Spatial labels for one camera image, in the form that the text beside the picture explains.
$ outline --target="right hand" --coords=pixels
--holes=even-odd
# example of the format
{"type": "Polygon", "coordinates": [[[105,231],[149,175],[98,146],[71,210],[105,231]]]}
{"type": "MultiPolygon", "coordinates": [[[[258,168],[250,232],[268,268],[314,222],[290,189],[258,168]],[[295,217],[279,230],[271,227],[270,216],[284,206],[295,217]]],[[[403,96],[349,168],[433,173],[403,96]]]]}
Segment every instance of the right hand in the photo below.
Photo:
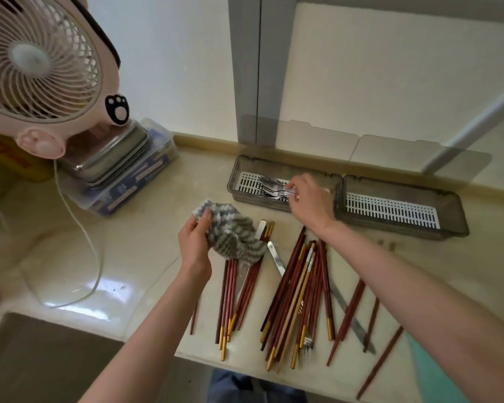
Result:
{"type": "Polygon", "coordinates": [[[335,221],[330,193],[321,188],[310,174],[296,175],[287,188],[295,188],[289,195],[289,206],[295,217],[317,236],[335,221]]]}

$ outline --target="electric fan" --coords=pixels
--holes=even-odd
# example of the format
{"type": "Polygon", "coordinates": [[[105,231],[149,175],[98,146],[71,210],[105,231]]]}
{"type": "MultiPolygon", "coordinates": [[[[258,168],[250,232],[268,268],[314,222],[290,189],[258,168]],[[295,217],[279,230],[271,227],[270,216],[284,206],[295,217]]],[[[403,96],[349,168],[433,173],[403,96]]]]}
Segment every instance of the electric fan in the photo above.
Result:
{"type": "Polygon", "coordinates": [[[123,126],[120,60],[86,0],[0,0],[0,134],[43,158],[97,124],[123,126]]]}

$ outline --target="black paw decoration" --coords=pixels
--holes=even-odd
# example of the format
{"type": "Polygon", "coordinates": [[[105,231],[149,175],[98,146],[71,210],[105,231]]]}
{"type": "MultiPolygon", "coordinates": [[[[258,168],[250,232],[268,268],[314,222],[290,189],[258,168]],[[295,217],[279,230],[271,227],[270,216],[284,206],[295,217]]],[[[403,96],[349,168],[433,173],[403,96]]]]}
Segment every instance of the black paw decoration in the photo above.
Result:
{"type": "Polygon", "coordinates": [[[107,96],[105,107],[108,117],[118,126],[124,126],[129,120],[129,104],[121,94],[107,96]]]}

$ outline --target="sink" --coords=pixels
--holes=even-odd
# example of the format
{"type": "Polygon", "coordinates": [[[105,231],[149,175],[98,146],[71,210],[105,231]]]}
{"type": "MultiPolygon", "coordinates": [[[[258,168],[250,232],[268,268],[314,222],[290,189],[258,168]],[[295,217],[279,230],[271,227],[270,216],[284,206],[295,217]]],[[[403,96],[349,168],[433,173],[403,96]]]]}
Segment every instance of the sink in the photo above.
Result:
{"type": "Polygon", "coordinates": [[[123,343],[21,314],[0,321],[0,402],[77,402],[123,343]]]}

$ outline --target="red chopstick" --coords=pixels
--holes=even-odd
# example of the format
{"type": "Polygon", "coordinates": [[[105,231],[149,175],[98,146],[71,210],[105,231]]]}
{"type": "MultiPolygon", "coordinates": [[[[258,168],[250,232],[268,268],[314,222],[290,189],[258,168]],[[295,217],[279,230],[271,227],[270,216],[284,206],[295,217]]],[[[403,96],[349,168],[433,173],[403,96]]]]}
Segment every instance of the red chopstick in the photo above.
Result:
{"type": "Polygon", "coordinates": [[[312,348],[316,341],[316,328],[319,317],[319,308],[321,307],[321,293],[323,291],[323,279],[321,278],[323,275],[323,271],[319,265],[319,257],[316,259],[317,266],[314,267],[317,269],[316,282],[314,285],[314,293],[312,299],[312,312],[310,314],[310,324],[309,324],[309,332],[312,337],[312,348]]]}
{"type": "Polygon", "coordinates": [[[257,280],[257,276],[260,272],[260,267],[261,267],[261,259],[259,262],[257,262],[256,264],[254,264],[250,268],[250,284],[248,285],[248,288],[247,288],[247,291],[246,291],[246,294],[244,297],[242,311],[239,314],[239,322],[237,323],[237,330],[238,331],[241,331],[241,326],[243,325],[244,316],[247,313],[248,304],[250,303],[250,298],[252,298],[252,292],[254,291],[254,288],[256,286],[256,280],[257,280]]]}
{"type": "Polygon", "coordinates": [[[219,319],[218,319],[218,323],[216,324],[216,339],[215,339],[216,344],[218,344],[221,339],[220,330],[221,330],[221,324],[222,324],[222,313],[224,310],[224,295],[226,294],[226,276],[228,274],[228,264],[229,264],[229,261],[226,260],[226,263],[224,263],[224,276],[222,278],[222,290],[220,291],[219,319]]]}
{"type": "Polygon", "coordinates": [[[278,285],[278,290],[275,294],[275,298],[271,302],[271,307],[269,307],[269,313],[267,315],[268,321],[267,325],[263,329],[263,333],[261,336],[261,350],[265,348],[267,344],[267,340],[269,339],[269,335],[272,332],[273,327],[275,327],[275,323],[277,323],[277,316],[279,313],[279,309],[283,306],[285,297],[290,288],[290,281],[293,277],[295,270],[297,268],[298,263],[300,263],[301,259],[306,257],[306,244],[304,241],[306,240],[306,236],[302,234],[297,240],[297,245],[300,245],[300,249],[296,252],[296,257],[293,260],[290,260],[291,263],[288,264],[288,267],[278,285]]]}
{"type": "Polygon", "coordinates": [[[226,343],[228,341],[228,316],[229,316],[229,286],[231,284],[232,280],[232,266],[233,262],[229,261],[228,264],[228,271],[226,274],[226,291],[224,292],[224,309],[222,312],[222,329],[220,331],[221,333],[221,340],[219,345],[219,349],[222,349],[222,355],[220,357],[220,360],[224,361],[226,360],[226,343]]]}
{"type": "Polygon", "coordinates": [[[269,359],[269,356],[271,356],[275,352],[276,345],[278,344],[278,341],[280,340],[280,338],[284,336],[284,334],[281,334],[282,327],[284,325],[284,320],[285,320],[286,316],[288,315],[288,310],[289,310],[289,307],[291,304],[291,299],[293,298],[293,294],[294,294],[295,288],[297,286],[298,278],[300,277],[300,274],[302,273],[302,269],[304,268],[304,264],[306,262],[306,257],[308,255],[310,247],[311,247],[311,243],[309,243],[308,246],[306,247],[306,250],[301,253],[301,257],[298,260],[296,268],[293,270],[292,277],[290,278],[290,281],[289,281],[288,291],[285,292],[283,302],[281,304],[281,308],[278,310],[279,314],[277,314],[278,318],[277,318],[277,322],[276,322],[275,331],[273,332],[273,337],[271,338],[271,344],[268,349],[268,359],[269,359]]]}
{"type": "MultiPolygon", "coordinates": [[[[274,222],[270,222],[265,230],[263,231],[261,240],[263,242],[268,242],[270,236],[272,234],[272,230],[275,227],[274,222]]],[[[255,264],[253,264],[247,273],[247,277],[245,280],[245,284],[243,285],[243,289],[241,290],[241,295],[239,296],[239,301],[237,302],[237,309],[235,311],[235,319],[232,320],[232,327],[237,326],[237,330],[241,329],[243,325],[244,316],[248,310],[248,304],[250,303],[250,299],[252,297],[252,292],[256,286],[257,276],[260,272],[261,263],[263,261],[263,257],[261,257],[255,264]]]]}
{"type": "Polygon", "coordinates": [[[375,320],[377,318],[377,311],[379,311],[379,298],[375,297],[374,309],[371,311],[370,324],[368,325],[368,332],[364,337],[364,349],[362,352],[366,353],[368,350],[368,345],[370,344],[371,332],[374,330],[375,320]]]}
{"type": "Polygon", "coordinates": [[[334,354],[336,353],[336,348],[338,344],[342,342],[349,331],[349,326],[351,321],[353,320],[353,316],[355,315],[356,309],[358,307],[358,303],[360,303],[360,298],[362,298],[362,293],[364,293],[364,289],[366,288],[366,283],[362,279],[358,281],[356,285],[355,292],[353,293],[353,297],[347,307],[346,314],[343,317],[342,324],[340,325],[340,330],[336,335],[336,340],[334,341],[334,345],[332,345],[332,350],[330,351],[330,356],[328,357],[327,366],[330,365],[332,359],[334,358],[334,354]]]}
{"type": "Polygon", "coordinates": [[[237,259],[232,260],[232,282],[229,288],[229,314],[228,314],[228,342],[232,334],[232,318],[233,318],[233,305],[235,303],[235,283],[237,280],[237,265],[239,261],[237,259]]]}
{"type": "Polygon", "coordinates": [[[332,312],[332,299],[330,297],[330,279],[328,276],[328,263],[327,263],[327,244],[322,240],[319,241],[319,252],[321,256],[321,269],[323,274],[321,275],[323,279],[323,295],[325,296],[325,310],[327,313],[327,330],[328,339],[332,341],[334,339],[334,314],[332,312]]]}
{"type": "Polygon", "coordinates": [[[385,351],[383,352],[383,354],[381,355],[381,357],[379,358],[379,360],[375,364],[374,368],[371,370],[370,374],[368,375],[368,378],[366,378],[364,385],[358,391],[358,393],[356,395],[357,400],[360,400],[360,398],[362,397],[362,395],[364,394],[364,392],[366,391],[368,386],[371,384],[371,382],[375,378],[377,372],[379,371],[381,366],[383,366],[383,363],[385,362],[386,358],[388,358],[388,356],[390,355],[390,352],[392,351],[392,349],[396,345],[396,342],[398,341],[398,339],[402,335],[402,333],[403,333],[403,327],[400,326],[398,328],[398,330],[396,331],[396,333],[394,334],[394,336],[392,337],[392,339],[390,339],[390,342],[386,346],[385,351]]]}
{"type": "Polygon", "coordinates": [[[291,257],[289,258],[288,265],[286,267],[286,271],[284,275],[282,276],[282,279],[280,280],[280,283],[278,284],[278,288],[276,289],[275,296],[271,301],[271,305],[269,306],[269,311],[267,311],[267,315],[265,316],[265,319],[263,320],[263,324],[261,326],[260,332],[263,332],[265,329],[265,326],[267,325],[267,322],[271,320],[272,315],[276,313],[276,308],[278,307],[278,304],[280,303],[280,300],[282,298],[282,295],[284,293],[285,287],[287,286],[289,282],[289,278],[291,277],[291,271],[293,270],[293,267],[296,265],[297,260],[299,259],[299,255],[302,249],[302,244],[306,240],[306,226],[303,226],[299,237],[297,239],[297,242],[295,244],[295,247],[293,248],[293,253],[291,253],[291,257]]]}
{"type": "MultiPolygon", "coordinates": [[[[288,307],[286,309],[284,309],[284,313],[282,314],[283,317],[286,316],[286,314],[289,314],[290,317],[292,316],[293,312],[295,311],[294,309],[289,311],[290,308],[291,308],[291,300],[293,299],[293,295],[295,294],[295,292],[298,292],[299,289],[297,288],[298,286],[298,281],[299,281],[299,278],[301,277],[301,275],[303,275],[304,273],[302,272],[304,270],[304,268],[306,268],[306,260],[308,259],[308,255],[310,252],[315,252],[316,251],[316,241],[313,240],[309,243],[310,247],[308,248],[308,252],[306,252],[306,257],[303,257],[303,264],[302,264],[302,269],[300,270],[300,273],[299,273],[299,276],[295,277],[295,280],[293,280],[295,282],[295,286],[292,288],[292,290],[290,291],[290,293],[288,294],[288,307]]],[[[300,308],[300,305],[295,305],[294,308],[300,308]]],[[[282,332],[283,330],[283,327],[284,327],[284,324],[283,322],[281,323],[280,325],[280,329],[279,331],[282,332]]],[[[278,352],[275,356],[275,360],[277,362],[280,361],[280,359],[282,358],[282,353],[284,351],[284,348],[285,348],[285,344],[286,342],[288,341],[288,336],[291,336],[291,334],[289,333],[290,331],[290,326],[288,325],[285,329],[285,331],[283,333],[281,333],[281,338],[282,338],[282,342],[280,342],[280,346],[279,346],[279,349],[278,349],[278,352]]]]}

